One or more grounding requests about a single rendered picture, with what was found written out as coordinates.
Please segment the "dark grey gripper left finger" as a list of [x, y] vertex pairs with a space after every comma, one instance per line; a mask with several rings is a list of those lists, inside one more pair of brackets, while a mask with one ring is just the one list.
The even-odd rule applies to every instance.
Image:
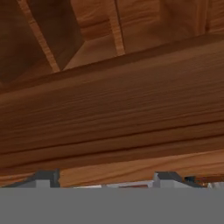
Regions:
[[18, 188], [54, 188], [60, 187], [60, 171], [56, 170], [42, 170], [37, 171], [25, 180], [15, 182], [6, 187], [18, 187]]

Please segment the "brown wooden cabinet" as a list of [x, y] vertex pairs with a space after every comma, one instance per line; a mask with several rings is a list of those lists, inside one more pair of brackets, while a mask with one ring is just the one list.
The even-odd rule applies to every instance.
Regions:
[[0, 0], [0, 186], [224, 175], [224, 0]]

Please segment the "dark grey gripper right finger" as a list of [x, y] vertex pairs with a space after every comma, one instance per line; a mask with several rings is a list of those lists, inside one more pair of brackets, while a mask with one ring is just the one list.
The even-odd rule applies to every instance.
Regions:
[[192, 181], [184, 181], [175, 171], [156, 171], [152, 185], [155, 188], [201, 188]]

